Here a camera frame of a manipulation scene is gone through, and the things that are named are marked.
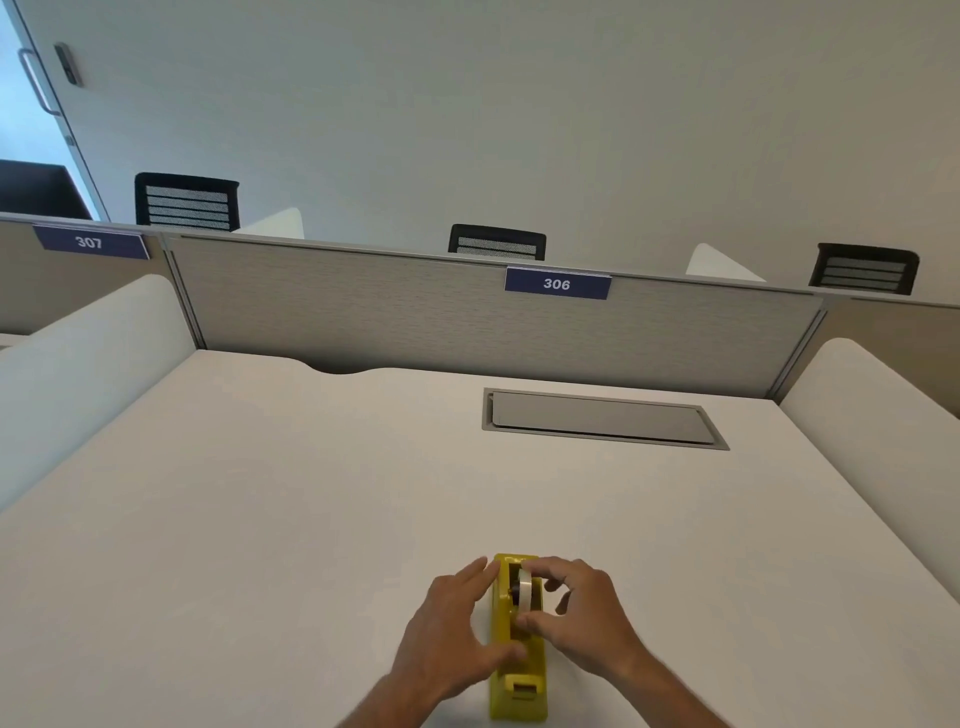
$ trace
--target yellow tape dispenser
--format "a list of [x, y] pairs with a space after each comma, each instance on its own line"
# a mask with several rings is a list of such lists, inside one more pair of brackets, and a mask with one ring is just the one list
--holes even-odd
[[493, 720], [546, 720], [546, 660], [543, 638], [516, 626], [516, 615], [543, 609], [543, 584], [520, 568], [520, 562], [536, 559], [516, 553], [498, 553], [500, 573], [493, 582], [490, 639], [518, 640], [527, 648], [527, 659], [497, 670], [490, 678], [490, 717]]

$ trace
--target blue sign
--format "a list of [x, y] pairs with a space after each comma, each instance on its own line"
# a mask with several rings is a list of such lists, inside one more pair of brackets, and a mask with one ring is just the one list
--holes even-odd
[[605, 301], [607, 294], [610, 293], [611, 280], [610, 276], [593, 273], [568, 273], [509, 266], [504, 290]]
[[52, 225], [34, 225], [34, 232], [40, 239], [40, 244], [48, 251], [150, 260], [150, 253], [143, 243], [143, 235], [135, 232], [56, 228]]

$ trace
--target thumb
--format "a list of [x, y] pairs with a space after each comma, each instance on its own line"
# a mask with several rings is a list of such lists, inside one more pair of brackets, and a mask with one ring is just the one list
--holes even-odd
[[553, 643], [560, 632], [560, 626], [563, 619], [548, 615], [545, 612], [524, 612], [516, 616], [516, 626], [525, 629], [535, 635], [540, 635], [545, 640]]
[[508, 642], [486, 645], [483, 648], [480, 661], [489, 675], [498, 667], [507, 663], [521, 662], [526, 659], [527, 648], [523, 646], [523, 643]]

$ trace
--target left hand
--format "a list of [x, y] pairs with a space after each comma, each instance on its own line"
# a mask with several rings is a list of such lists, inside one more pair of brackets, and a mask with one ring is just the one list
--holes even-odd
[[473, 605], [487, 593], [499, 562], [482, 556], [452, 576], [438, 576], [407, 624], [390, 678], [415, 691], [432, 711], [442, 700], [526, 659], [521, 643], [480, 644], [470, 627]]

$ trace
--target door handle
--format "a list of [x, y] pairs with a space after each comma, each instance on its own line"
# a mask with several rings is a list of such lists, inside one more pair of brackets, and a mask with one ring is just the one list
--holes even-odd
[[27, 74], [27, 80], [30, 82], [30, 87], [34, 90], [36, 102], [40, 104], [40, 108], [49, 113], [51, 116], [63, 116], [63, 114], [47, 104], [47, 100], [43, 96], [43, 91], [40, 90], [40, 84], [37, 82], [36, 76], [34, 75], [34, 69], [30, 67], [30, 62], [27, 61], [28, 56], [33, 56], [38, 61], [40, 56], [38, 56], [36, 51], [32, 48], [21, 48], [16, 52], [16, 56], [20, 59], [20, 65], [23, 66], [23, 72]]

